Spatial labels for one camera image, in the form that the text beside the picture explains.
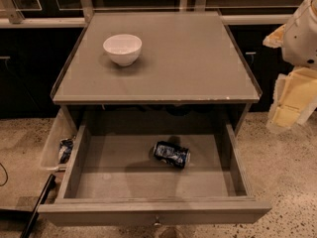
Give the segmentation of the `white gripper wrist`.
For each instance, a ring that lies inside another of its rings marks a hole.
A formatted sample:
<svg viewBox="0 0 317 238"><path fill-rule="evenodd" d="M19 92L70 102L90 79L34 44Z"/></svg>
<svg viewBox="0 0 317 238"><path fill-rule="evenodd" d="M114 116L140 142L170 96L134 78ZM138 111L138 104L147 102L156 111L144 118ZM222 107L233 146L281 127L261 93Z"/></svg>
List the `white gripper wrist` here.
<svg viewBox="0 0 317 238"><path fill-rule="evenodd" d="M317 70L312 69L317 67L317 0L304 0L263 45L282 47L283 59L296 65L288 75L281 73L274 86L266 127L279 134L303 125L317 108Z"/></svg>

